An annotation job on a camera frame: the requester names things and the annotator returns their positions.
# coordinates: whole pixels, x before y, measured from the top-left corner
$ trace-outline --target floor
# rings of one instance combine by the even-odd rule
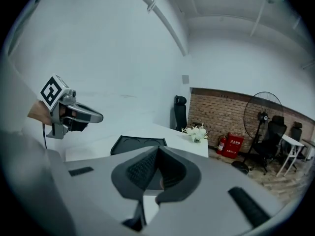
[[[243,157],[236,157],[236,159],[230,159],[221,155],[216,154],[212,149],[209,149],[209,157],[231,164],[233,161],[243,161]],[[249,172],[248,176],[261,184],[268,191],[279,198],[284,205],[289,203],[295,198],[302,197],[307,190],[308,186],[312,182],[315,176],[315,165],[312,165],[309,173],[304,174],[306,169],[310,166],[311,161],[304,162],[303,160],[296,160],[297,171],[291,168],[287,175],[284,177],[286,168],[281,171],[281,174],[276,177],[281,165],[274,161],[267,166],[268,173],[264,175],[264,170],[260,166],[256,166],[252,171]],[[254,163],[251,161],[246,162],[247,166],[252,166]]]

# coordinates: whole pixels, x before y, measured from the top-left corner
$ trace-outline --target red box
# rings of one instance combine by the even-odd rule
[[[222,156],[229,158],[236,158],[240,148],[242,146],[244,137],[234,134],[228,133],[226,145],[223,148]]]

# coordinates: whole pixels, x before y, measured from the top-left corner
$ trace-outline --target standing fan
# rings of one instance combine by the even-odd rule
[[[244,110],[244,127],[249,137],[252,138],[252,145],[244,161],[234,161],[233,167],[245,174],[248,173],[249,169],[245,161],[253,145],[265,137],[268,120],[271,120],[273,116],[283,117],[283,114],[284,110],[280,100],[270,92],[259,92],[249,100]]]

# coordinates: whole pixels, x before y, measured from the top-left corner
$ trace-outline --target fire extinguisher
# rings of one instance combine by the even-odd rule
[[[226,143],[226,137],[223,136],[223,137],[221,138],[221,140],[220,140],[220,144],[219,144],[219,146],[218,146],[217,154],[221,155],[225,143]]]

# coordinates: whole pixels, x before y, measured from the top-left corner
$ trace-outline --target black cable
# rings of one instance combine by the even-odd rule
[[[47,148],[47,144],[46,144],[46,134],[45,134],[45,124],[43,124],[43,137],[44,137],[45,148]]]

